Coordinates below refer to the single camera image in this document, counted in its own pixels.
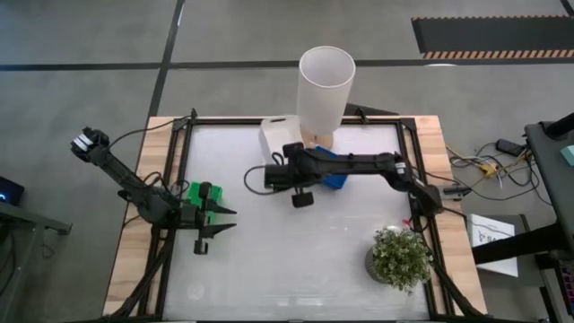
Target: white plastic container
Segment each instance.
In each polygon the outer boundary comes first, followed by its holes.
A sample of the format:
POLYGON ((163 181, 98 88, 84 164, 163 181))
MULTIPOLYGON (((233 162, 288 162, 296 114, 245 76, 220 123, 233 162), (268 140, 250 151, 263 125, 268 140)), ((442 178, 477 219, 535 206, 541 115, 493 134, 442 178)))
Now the white plastic container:
POLYGON ((321 46, 303 54, 297 91, 297 115, 303 130, 331 135, 341 125, 355 70, 351 55, 340 48, 321 46))
POLYGON ((285 144, 301 143, 300 120, 297 116, 281 116, 266 118, 261 121, 259 128, 259 143, 261 153, 266 163, 275 163, 271 154, 283 156, 285 144))

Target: wooden table frame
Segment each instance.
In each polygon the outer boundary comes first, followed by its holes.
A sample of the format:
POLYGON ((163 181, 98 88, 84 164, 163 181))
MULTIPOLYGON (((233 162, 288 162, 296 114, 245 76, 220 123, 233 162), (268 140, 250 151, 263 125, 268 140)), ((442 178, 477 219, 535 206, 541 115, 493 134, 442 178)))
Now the wooden table frame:
MULTIPOLYGON (((416 143, 420 146, 422 163, 425 170, 429 173, 452 178, 450 172, 450 165, 448 163, 448 156, 445 149, 444 139, 440 130, 439 119, 436 116, 422 116, 422 117, 370 117, 370 119, 391 119, 391 118, 411 118, 415 121, 416 125, 416 138, 407 140, 406 150, 409 159, 413 166, 417 165, 414 159, 415 147, 411 143, 416 143)), ((174 117, 156 117, 151 118, 148 127, 157 127, 163 123, 173 120, 174 117)), ((254 117, 247 118, 199 118, 202 123, 218 123, 224 119, 236 120, 249 120, 254 117)), ((345 120, 359 120, 358 117, 345 117, 345 120)), ((166 166, 166 155, 169 150, 169 142, 171 138, 173 125, 160 127, 156 130, 148 131, 143 140, 143 147, 140 154, 140 160, 137 168, 137 175, 144 177, 153 171, 171 170, 170 177, 176 179, 178 177, 178 170, 180 170, 179 162, 185 146, 183 142, 183 135, 179 133, 178 140, 173 143, 175 148, 175 155, 172 160, 171 167, 166 166)), ((405 132, 406 137, 410 137, 410 132, 405 132)), ((442 180, 428 177, 430 184, 434 185, 450 185, 451 183, 442 180)), ((445 206, 460 210, 460 204, 452 201, 444 201, 445 206)), ((126 212, 126 219, 131 219, 137 216, 135 207, 130 205, 126 212)), ((150 247, 150 228, 149 223, 141 219, 134 220, 122 231, 122 236, 117 249, 116 262, 113 269, 113 274, 110 280, 108 296, 104 305, 104 314, 109 314, 116 310, 134 289, 142 277, 147 260, 148 249, 150 247)), ((438 231, 440 249, 442 250, 442 257, 444 258, 445 267, 448 274, 458 286, 463 295, 481 312, 486 312, 486 306, 483 299, 483 293, 478 280, 478 274, 474 265, 474 259, 470 248, 470 242, 466 234, 464 219, 460 216, 444 212, 436 216, 436 230, 438 231)), ((425 232, 427 240, 429 239, 429 230, 425 232)), ((152 305, 156 300, 154 296, 157 294, 158 277, 152 284, 152 298, 148 301, 148 311, 153 312, 152 305)), ((434 300, 436 301, 436 309, 439 314, 448 314, 449 301, 445 303, 443 297, 443 290, 437 276, 432 275, 431 278, 432 291, 434 293, 434 300)), ((456 314, 460 314, 458 308, 454 308, 456 314)))

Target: floor mat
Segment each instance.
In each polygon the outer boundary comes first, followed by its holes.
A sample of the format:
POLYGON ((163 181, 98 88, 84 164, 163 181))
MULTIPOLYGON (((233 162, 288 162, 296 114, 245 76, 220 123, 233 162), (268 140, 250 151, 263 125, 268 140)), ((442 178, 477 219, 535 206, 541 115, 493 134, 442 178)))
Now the floor mat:
POLYGON ((412 18, 424 58, 574 57, 569 16, 412 18))

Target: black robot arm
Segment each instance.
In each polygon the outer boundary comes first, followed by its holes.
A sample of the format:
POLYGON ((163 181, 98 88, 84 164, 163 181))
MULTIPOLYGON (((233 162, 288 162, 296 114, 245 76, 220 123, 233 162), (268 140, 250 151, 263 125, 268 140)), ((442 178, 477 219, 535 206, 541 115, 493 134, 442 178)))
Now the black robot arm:
POLYGON ((390 187, 412 194, 419 201, 423 215, 433 216, 443 211, 439 190, 417 179, 408 161, 398 153, 350 153, 334 157, 296 143, 286 144, 283 155, 287 164, 265 166, 265 186, 274 190, 295 188, 295 207, 313 204, 311 193, 303 193, 302 189, 320 183, 328 175, 379 174, 390 187))
POLYGON ((123 188, 118 194, 133 203, 145 221, 165 224, 169 215, 179 210, 180 201, 165 188, 145 184, 108 147, 108 136, 88 127, 72 141, 72 153, 114 179, 123 188))
POLYGON ((90 162, 114 179, 123 190, 118 194, 137 207, 142 218, 161 229, 199 230, 194 246, 198 255, 207 253, 204 239, 212 239, 221 231, 235 226, 235 223, 210 224, 208 212, 235 214, 235 211, 217 205, 211 199, 211 183, 200 185, 201 206, 182 201, 163 186, 148 185, 135 175, 109 150, 108 136, 100 130, 86 127, 81 135, 72 141, 72 153, 84 162, 90 162))

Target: small plant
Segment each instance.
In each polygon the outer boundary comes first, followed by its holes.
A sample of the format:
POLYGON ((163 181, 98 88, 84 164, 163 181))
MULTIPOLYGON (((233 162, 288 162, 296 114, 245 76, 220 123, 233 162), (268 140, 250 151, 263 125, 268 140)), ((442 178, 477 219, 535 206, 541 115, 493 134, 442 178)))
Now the small plant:
POLYGON ((419 233, 404 230, 383 229, 375 235, 375 246, 371 249, 372 257, 367 271, 373 278, 389 284, 400 291, 413 292, 418 282, 431 278, 432 258, 422 243, 419 233))

